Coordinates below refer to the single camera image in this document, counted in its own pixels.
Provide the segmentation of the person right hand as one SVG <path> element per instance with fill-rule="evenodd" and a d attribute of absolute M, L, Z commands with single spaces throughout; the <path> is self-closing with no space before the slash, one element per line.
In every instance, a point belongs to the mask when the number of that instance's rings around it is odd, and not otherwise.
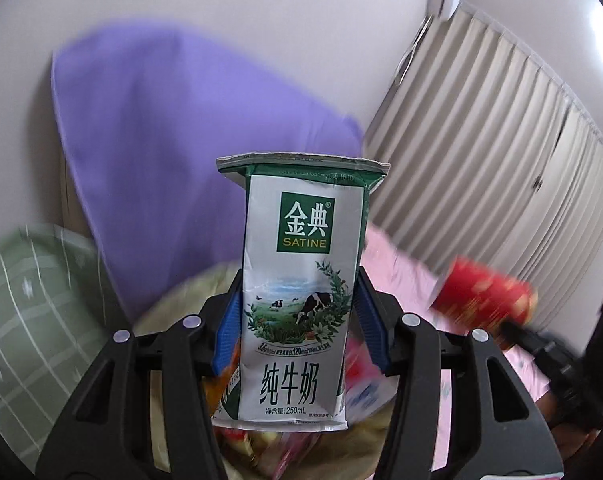
<path fill-rule="evenodd" d="M 589 396 L 557 396 L 548 390 L 536 406 L 551 430 L 564 428 L 586 436 L 603 428 L 603 408 Z"/>

